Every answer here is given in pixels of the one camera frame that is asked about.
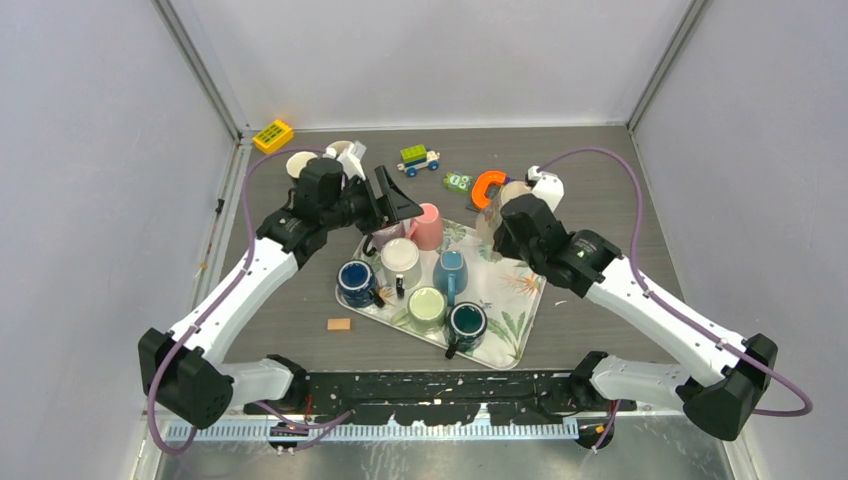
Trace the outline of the tall beige mug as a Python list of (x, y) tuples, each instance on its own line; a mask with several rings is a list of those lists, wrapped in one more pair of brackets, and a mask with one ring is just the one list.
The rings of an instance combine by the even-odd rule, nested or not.
[(494, 244), (495, 232), (503, 221), (501, 208), (509, 201), (530, 193), (531, 188), (521, 181), (513, 181), (500, 188), (489, 204), (476, 217), (476, 235), (483, 244), (488, 246)]

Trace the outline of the sea pattern beige mug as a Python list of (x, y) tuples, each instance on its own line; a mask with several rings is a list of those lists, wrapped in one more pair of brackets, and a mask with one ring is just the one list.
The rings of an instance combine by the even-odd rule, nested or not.
[(333, 158), (341, 155), (348, 147), (352, 145), (351, 141), (339, 140), (332, 142), (325, 148), (325, 153)]

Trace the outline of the light blue mug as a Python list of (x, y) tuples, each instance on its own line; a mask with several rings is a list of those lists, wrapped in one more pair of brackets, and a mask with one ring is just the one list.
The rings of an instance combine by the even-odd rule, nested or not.
[(433, 286), (442, 293), (449, 308), (456, 304), (457, 296), (468, 286), (468, 266), (460, 251), (446, 250), (436, 261), (432, 274)]

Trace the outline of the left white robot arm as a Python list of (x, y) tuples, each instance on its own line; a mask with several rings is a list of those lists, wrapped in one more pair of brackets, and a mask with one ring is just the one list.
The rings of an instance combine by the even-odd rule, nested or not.
[(375, 170), (381, 195), (340, 161), (313, 158), (291, 190), (291, 201), (250, 228), (241, 262), (183, 320), (168, 331), (149, 329), (139, 341), (142, 387), (149, 406), (162, 406), (197, 429), (231, 407), (270, 401), (298, 412), (307, 398), (304, 370), (279, 355), (227, 364), (224, 358), (262, 304), (292, 279), (330, 232), (354, 226), (367, 235), (422, 215), (387, 169)]

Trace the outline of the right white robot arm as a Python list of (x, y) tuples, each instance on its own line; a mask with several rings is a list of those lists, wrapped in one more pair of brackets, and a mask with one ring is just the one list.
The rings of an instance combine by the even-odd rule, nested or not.
[(698, 314), (600, 234), (567, 231), (532, 194), (508, 201), (499, 216), (495, 252), (615, 313), (675, 360), (654, 365), (593, 351), (570, 385), (577, 406), (591, 411), (608, 399), (634, 400), (681, 411), (720, 440), (739, 436), (768, 389), (767, 375), (754, 364), (775, 365), (778, 347), (772, 339), (762, 333), (744, 337)]

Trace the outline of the pink mug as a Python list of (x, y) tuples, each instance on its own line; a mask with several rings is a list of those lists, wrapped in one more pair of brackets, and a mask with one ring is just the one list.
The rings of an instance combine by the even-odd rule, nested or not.
[(435, 251), (443, 242), (443, 218), (438, 208), (431, 203), (421, 203), (423, 213), (410, 220), (405, 238), (416, 244), (421, 251)]

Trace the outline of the black mug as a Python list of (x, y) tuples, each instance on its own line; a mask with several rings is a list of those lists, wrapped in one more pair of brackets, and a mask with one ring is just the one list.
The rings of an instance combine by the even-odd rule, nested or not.
[(320, 157), (320, 154), (309, 152), (309, 151), (300, 151), (293, 154), (286, 162), (285, 169), (286, 173), (291, 180), (292, 184), (296, 186), (299, 183), (301, 173), (308, 165), (308, 163)]

